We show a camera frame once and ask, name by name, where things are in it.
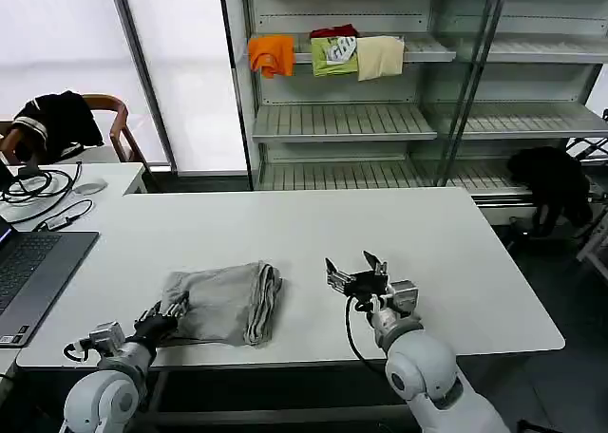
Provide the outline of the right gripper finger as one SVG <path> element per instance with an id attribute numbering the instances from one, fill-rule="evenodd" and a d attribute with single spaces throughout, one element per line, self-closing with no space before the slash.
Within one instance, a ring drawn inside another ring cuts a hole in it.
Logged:
<path id="1" fill-rule="evenodd" d="M 388 275 L 388 263 L 382 261 L 375 254 L 364 251 L 363 256 L 365 257 L 368 265 L 370 266 L 370 273 L 374 276 L 387 276 Z"/>
<path id="2" fill-rule="evenodd" d="M 352 274 L 338 270 L 329 258 L 325 258 L 325 264 L 327 284 L 334 291 L 341 294 L 349 294 L 351 292 L 352 283 L 355 281 L 355 277 Z"/>

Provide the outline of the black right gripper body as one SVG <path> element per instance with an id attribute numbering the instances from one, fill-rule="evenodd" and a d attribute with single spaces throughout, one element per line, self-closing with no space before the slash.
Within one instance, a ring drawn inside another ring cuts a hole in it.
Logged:
<path id="1" fill-rule="evenodd" d="M 343 293 L 346 296 L 364 297 L 387 293 L 389 277 L 385 273 L 365 271 L 348 275 Z"/>

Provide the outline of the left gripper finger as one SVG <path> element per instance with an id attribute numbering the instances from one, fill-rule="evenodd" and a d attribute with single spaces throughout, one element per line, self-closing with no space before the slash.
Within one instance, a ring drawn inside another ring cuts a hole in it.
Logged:
<path id="1" fill-rule="evenodd" d="M 141 316 L 135 321 L 136 324 L 153 324 L 162 319 L 161 312 L 162 302 L 156 302 L 152 307 L 145 310 Z"/>
<path id="2" fill-rule="evenodd" d="M 189 292 L 180 293 L 162 311 L 163 317 L 182 318 L 189 309 Z"/>

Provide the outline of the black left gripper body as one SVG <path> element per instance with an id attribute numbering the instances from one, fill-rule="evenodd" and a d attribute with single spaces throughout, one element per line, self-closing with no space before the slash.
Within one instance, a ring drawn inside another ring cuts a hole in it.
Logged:
<path id="1" fill-rule="evenodd" d="M 178 328 L 178 319 L 173 316 L 153 314 L 134 325 L 134 333 L 126 338 L 127 343 L 138 343 L 147 348 L 157 348 L 163 340 Z"/>

